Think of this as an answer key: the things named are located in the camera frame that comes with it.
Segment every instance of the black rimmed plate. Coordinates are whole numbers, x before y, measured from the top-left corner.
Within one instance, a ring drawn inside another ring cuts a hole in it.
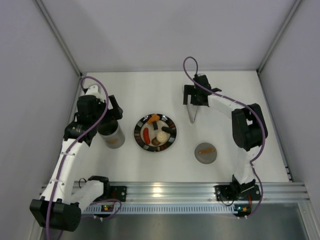
[[[157,124],[157,130],[154,130],[153,124],[148,124],[148,120],[152,117],[152,115],[158,115],[160,117],[159,121],[156,122]],[[162,127],[168,127],[174,130],[174,134],[169,134],[168,133],[168,138],[167,141],[164,143],[160,143],[159,145],[153,145],[152,143],[146,144],[146,141],[144,139],[144,129],[148,128],[149,131],[149,138],[150,141],[152,141],[156,136],[159,131],[161,131]],[[177,128],[175,123],[166,115],[163,114],[158,114],[158,113],[152,113],[149,115],[144,116],[141,118],[138,123],[135,125],[134,128],[134,139],[136,143],[143,148],[146,151],[149,152],[161,152],[167,148],[169,148],[174,141],[176,140],[177,137]]]

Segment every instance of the black cable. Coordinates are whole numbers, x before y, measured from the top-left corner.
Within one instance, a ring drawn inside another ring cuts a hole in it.
[[[235,202],[235,198],[232,199],[232,202],[230,204],[225,204],[224,201],[222,201],[222,197],[221,197],[221,192],[219,194],[219,198],[220,198],[220,201],[223,203],[223,205],[227,206],[227,207],[230,207],[232,204],[234,204]]]
[[[80,178],[80,179],[79,179],[79,182],[78,182],[79,188],[81,188],[81,186],[80,186],[80,181],[81,181],[81,179],[83,179],[85,182],[87,182],[87,180],[86,180],[84,177]]]

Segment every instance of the robotic arm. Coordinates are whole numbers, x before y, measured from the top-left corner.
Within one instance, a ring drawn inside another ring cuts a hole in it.
[[[206,75],[196,74],[193,81],[212,92],[220,92],[219,94],[224,96],[219,88],[211,89]],[[256,194],[259,192],[257,191],[259,187],[256,185],[256,179],[250,164],[250,161],[263,142],[262,129],[256,117],[247,108],[244,108],[243,105],[232,102],[222,96],[213,95],[196,84],[184,86],[184,105],[188,104],[188,96],[190,96],[190,104],[213,108],[232,121],[232,136],[235,144],[238,146],[236,168],[229,185],[217,186],[216,192],[220,193],[217,195],[217,200],[247,200],[251,194],[259,200],[260,195]],[[249,107],[261,120],[265,137],[267,138],[268,131],[260,106],[254,103],[249,105]]]
[[[106,112],[101,121],[103,124],[119,120],[123,116],[123,110],[118,106],[115,97],[111,95],[109,100],[113,109]],[[97,134],[96,127],[66,153],[75,139],[101,117],[105,107],[106,102],[100,94],[100,87],[96,84],[91,85],[86,90],[85,95],[79,97],[77,101],[78,112],[75,113],[73,121],[64,130],[61,153],[52,177],[40,199],[33,199],[29,207],[41,227],[46,226],[49,201],[52,197],[55,182],[57,182],[57,187],[53,196],[49,219],[49,226],[53,229],[73,232],[80,223],[82,212],[92,202],[112,198],[109,179],[102,176],[90,177],[84,187],[72,194],[76,173],[83,161],[84,153],[89,150],[92,139]],[[59,180],[57,180],[56,176],[64,156],[65,160]]]

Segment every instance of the gray floor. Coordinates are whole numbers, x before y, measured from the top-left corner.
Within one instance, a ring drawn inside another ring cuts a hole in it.
[[[52,231],[52,239],[57,239]],[[238,220],[231,215],[119,215],[100,222],[84,218],[62,240],[307,240],[295,204],[263,204],[255,216]]]

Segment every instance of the white table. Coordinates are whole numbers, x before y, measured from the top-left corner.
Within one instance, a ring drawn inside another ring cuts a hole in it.
[[[212,88],[220,88],[227,96],[247,104],[261,106],[268,138],[255,168],[263,182],[288,182],[280,148],[254,71],[204,72]],[[119,121],[125,143],[119,149],[106,147],[97,134],[77,178],[105,176],[112,182],[229,182],[235,170],[237,146],[232,138],[232,123],[218,111],[202,106],[191,124],[183,105],[183,85],[193,84],[184,72],[100,72],[88,73],[99,79],[109,95],[115,95],[123,109]],[[86,80],[85,85],[93,81]],[[161,152],[148,152],[134,139],[134,128],[147,114],[167,115],[177,126],[173,145]],[[198,162],[195,147],[213,144],[217,159],[212,164]]]

